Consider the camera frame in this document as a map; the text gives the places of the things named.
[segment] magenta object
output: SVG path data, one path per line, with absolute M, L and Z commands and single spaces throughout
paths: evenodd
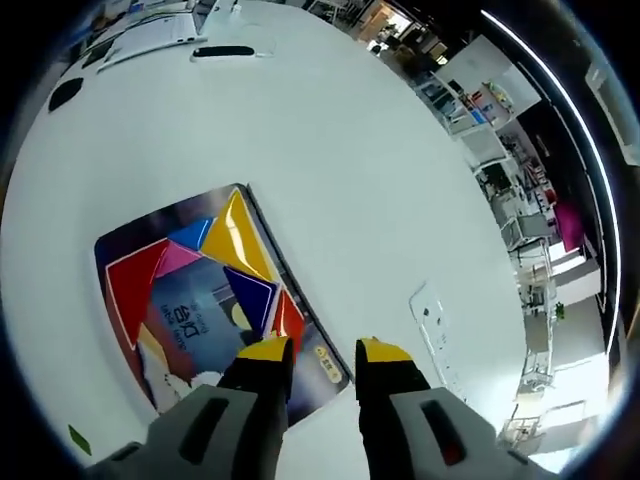
M 557 203 L 554 207 L 558 231 L 564 250 L 570 252 L 584 243 L 584 227 L 580 213 L 570 203 Z
M 156 278 L 162 277 L 179 268 L 186 267 L 200 258 L 202 258 L 202 255 L 199 253 L 169 241 L 169 246 L 164 252 L 164 257 L 160 260 L 160 265 L 158 265 L 158 269 L 156 270 Z

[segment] yellow triangle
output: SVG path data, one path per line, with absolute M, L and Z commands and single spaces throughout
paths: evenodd
M 248 275 L 273 281 L 261 241 L 239 190 L 235 190 L 213 222 L 200 251 Z

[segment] purple triangle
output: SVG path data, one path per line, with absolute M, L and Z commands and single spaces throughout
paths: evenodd
M 251 328 L 262 335 L 267 326 L 278 286 L 231 267 L 224 267 L 223 270 Z

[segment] led light strip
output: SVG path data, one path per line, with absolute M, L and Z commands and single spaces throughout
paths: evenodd
M 507 34 L 514 42 L 516 42 L 520 46 L 520 48 L 522 48 L 525 52 L 527 52 L 527 54 L 533 60 L 535 60 L 535 62 L 540 66 L 540 68 L 547 75 L 547 77 L 549 77 L 551 82 L 556 86 L 556 88 L 558 89 L 562 97 L 565 99 L 565 101 L 569 105 L 569 108 L 571 109 L 571 112 L 573 113 L 573 115 L 576 117 L 576 120 L 578 120 L 578 123 L 580 124 L 580 128 L 582 128 L 582 132 L 584 133 L 584 136 L 586 137 L 587 142 L 589 142 L 589 146 L 591 147 L 591 150 L 593 151 L 593 155 L 598 163 L 600 174 L 602 175 L 602 179 L 604 181 L 604 188 L 605 188 L 605 191 L 607 192 L 607 198 L 609 199 L 609 206 L 611 207 L 611 219 L 613 221 L 613 234 L 614 234 L 614 241 L 616 245 L 616 291 L 615 291 L 615 300 L 613 304 L 613 308 L 614 308 L 613 323 L 611 325 L 611 333 L 609 334 L 609 342 L 607 343 L 607 355 L 609 355 L 609 352 L 611 351 L 611 345 L 613 343 L 613 336 L 615 335 L 617 330 L 616 327 L 618 324 L 618 313 L 619 313 L 618 311 L 620 309 L 620 285 L 622 283 L 622 254 L 621 254 L 621 247 L 620 247 L 620 230 L 618 227 L 618 214 L 616 212 L 616 207 L 613 201 L 613 193 L 611 191 L 609 177 L 607 176 L 607 172 L 605 171 L 604 163 L 602 163 L 602 157 L 600 156 L 600 152 L 596 147 L 596 142 L 593 139 L 593 135 L 591 135 L 591 132 L 587 128 L 587 124 L 584 121 L 584 118 L 582 118 L 582 115 L 580 115 L 578 108 L 576 107 L 575 103 L 573 103 L 573 100 L 567 93 L 566 89 L 560 83 L 560 80 L 558 80 L 558 77 L 556 77 L 556 75 L 542 61 L 542 59 L 531 49 L 531 47 L 529 47 L 529 45 L 524 43 L 524 41 L 520 37 L 518 37 L 513 31 L 511 31 L 509 27 L 507 27 L 496 17 L 494 17 L 493 15 L 491 15 L 490 13 L 484 10 L 481 10 L 480 13 L 482 13 L 482 15 L 485 18 L 487 18 L 487 20 L 492 22 L 496 27 L 498 27 L 505 34 Z

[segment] poster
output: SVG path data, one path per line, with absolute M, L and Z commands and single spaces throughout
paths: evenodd
M 273 335 L 294 341 L 290 426 L 350 381 L 241 185 L 123 225 L 98 239 L 95 257 L 116 339 L 159 413 Z

